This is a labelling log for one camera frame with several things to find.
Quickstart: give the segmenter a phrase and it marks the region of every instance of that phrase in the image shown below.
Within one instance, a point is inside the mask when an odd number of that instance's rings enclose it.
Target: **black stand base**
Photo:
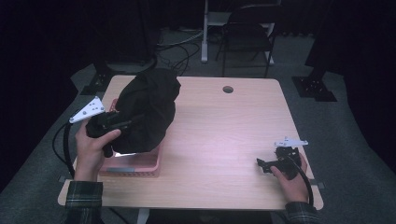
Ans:
[[[109,81],[103,81],[97,74],[91,80],[89,86],[85,86],[80,95],[95,95],[98,91],[106,91]]]
[[[292,80],[301,97],[312,97],[318,102],[337,102],[321,80],[312,77],[292,77]]]

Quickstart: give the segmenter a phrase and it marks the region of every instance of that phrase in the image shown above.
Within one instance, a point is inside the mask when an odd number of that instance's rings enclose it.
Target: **finger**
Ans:
[[[76,135],[83,134],[83,133],[85,134],[85,126],[87,125],[87,123],[88,123],[88,121],[86,119],[84,119],[81,122],[81,125],[79,126],[79,129],[78,129]]]
[[[87,123],[88,123],[89,120],[90,120],[90,118],[84,119],[84,120],[81,122],[81,126],[87,125]]]
[[[274,176],[279,180],[279,182],[287,181],[288,179],[280,172],[279,169],[277,169],[275,166],[270,167],[272,173]]]
[[[301,169],[306,173],[306,168],[308,167],[308,164],[306,163],[305,157],[303,154],[300,153],[300,160],[301,160]]]
[[[100,143],[101,147],[103,147],[105,144],[113,141],[120,135],[121,135],[121,131],[119,129],[116,129],[98,138],[97,141]]]

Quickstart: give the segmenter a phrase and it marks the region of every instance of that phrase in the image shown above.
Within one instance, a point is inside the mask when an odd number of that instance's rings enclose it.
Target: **table leg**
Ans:
[[[149,208],[139,208],[136,224],[146,224],[149,218]]]
[[[205,14],[204,14],[204,37],[201,46],[201,62],[207,63],[207,14],[208,14],[208,0],[205,0]]]

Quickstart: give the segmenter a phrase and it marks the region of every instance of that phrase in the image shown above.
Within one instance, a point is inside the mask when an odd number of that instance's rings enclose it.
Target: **controller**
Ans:
[[[286,174],[288,180],[294,179],[294,177],[297,176],[298,171],[291,160],[293,160],[298,166],[301,166],[298,148],[277,147],[275,154],[277,161],[263,161],[257,158],[257,163],[262,168],[262,171],[265,173],[272,173],[270,167],[275,166],[279,171]]]
[[[131,130],[131,127],[140,122],[145,116],[137,115],[132,119],[124,120],[120,117],[120,113],[117,111],[111,111],[103,114],[96,115],[88,121],[86,126],[87,135],[91,138],[98,138],[106,133],[119,129],[121,131],[122,137],[127,135]],[[103,151],[105,152],[105,157],[110,158],[113,156],[113,148],[111,146],[111,142],[103,147]]]

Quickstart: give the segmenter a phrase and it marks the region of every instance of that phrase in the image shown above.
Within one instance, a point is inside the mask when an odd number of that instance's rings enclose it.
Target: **wrist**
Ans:
[[[76,181],[97,181],[98,172],[89,171],[85,169],[80,169],[79,167],[76,168],[75,177]]]
[[[285,208],[288,210],[289,213],[298,213],[303,211],[308,211],[310,213],[316,213],[317,209],[310,205],[309,203],[300,203],[300,202],[293,202],[287,203]]]
[[[294,197],[288,199],[288,203],[308,203],[308,199],[306,197]]]

